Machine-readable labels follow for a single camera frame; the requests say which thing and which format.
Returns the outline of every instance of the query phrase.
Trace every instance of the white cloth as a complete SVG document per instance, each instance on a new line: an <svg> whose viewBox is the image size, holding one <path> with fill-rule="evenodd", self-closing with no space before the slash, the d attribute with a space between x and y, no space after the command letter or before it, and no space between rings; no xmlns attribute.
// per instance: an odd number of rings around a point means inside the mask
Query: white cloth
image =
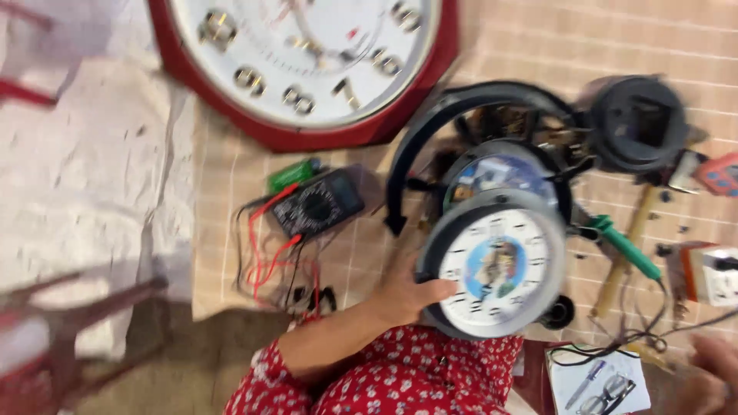
<svg viewBox="0 0 738 415"><path fill-rule="evenodd" d="M145 2L19 3L55 26L0 13L0 75L60 100L0 103L0 290L94 267L38 301L66 308L155 272L188 299L195 100L157 71ZM77 352L122 357L130 316L85 332Z"/></svg>

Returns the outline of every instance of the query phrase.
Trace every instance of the red clock frame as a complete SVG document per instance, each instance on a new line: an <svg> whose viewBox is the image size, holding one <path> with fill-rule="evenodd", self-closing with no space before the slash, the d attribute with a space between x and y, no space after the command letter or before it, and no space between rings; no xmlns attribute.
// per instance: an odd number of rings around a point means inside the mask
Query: red clock frame
<svg viewBox="0 0 738 415"><path fill-rule="evenodd" d="M289 153L385 144L392 141L459 53L457 0L441 1L441 21L435 43L413 82L392 103L372 116L354 124L326 130L290 129L269 123L245 111L223 95L195 64L175 30L170 0L148 0L148 3L164 69L262 145L274 152Z"/></svg>

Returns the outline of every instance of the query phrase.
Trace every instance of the green soldering iron handle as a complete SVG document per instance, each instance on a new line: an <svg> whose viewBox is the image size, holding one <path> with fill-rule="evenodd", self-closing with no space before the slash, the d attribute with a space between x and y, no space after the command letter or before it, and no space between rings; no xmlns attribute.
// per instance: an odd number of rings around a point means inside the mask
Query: green soldering iron handle
<svg viewBox="0 0 738 415"><path fill-rule="evenodd" d="M615 249L620 252L629 263L635 265L647 278L654 281L661 278L661 270L638 249L628 238L613 227L613 221L608 215L598 215L592 218L588 227L593 227L602 232L605 238Z"/></svg>

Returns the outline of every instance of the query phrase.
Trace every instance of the green battery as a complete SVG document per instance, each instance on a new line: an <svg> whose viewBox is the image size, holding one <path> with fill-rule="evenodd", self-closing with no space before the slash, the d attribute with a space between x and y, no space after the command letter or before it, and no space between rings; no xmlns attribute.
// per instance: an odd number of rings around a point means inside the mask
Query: green battery
<svg viewBox="0 0 738 415"><path fill-rule="evenodd" d="M318 171L320 171L320 159L317 157L296 162L270 174L266 178L267 190L269 190L269 194L279 193L292 183L305 182L307 179L314 177Z"/></svg>

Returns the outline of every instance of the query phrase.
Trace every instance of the pen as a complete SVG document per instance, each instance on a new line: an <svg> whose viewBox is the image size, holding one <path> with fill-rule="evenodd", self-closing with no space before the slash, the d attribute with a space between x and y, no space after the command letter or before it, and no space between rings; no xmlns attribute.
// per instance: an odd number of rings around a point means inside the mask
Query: pen
<svg viewBox="0 0 738 415"><path fill-rule="evenodd" d="M587 389L587 387L592 383L592 381L597 377L597 375L600 374L602 369L604 369L606 363L604 360L597 360L595 362L595 365L592 366L590 369L590 373L587 375L587 378L584 379L581 385L576 389L576 392L574 392L574 395L571 396L569 399L569 402L566 402L565 409L569 409L574 405L577 399L584 393L584 390Z"/></svg>

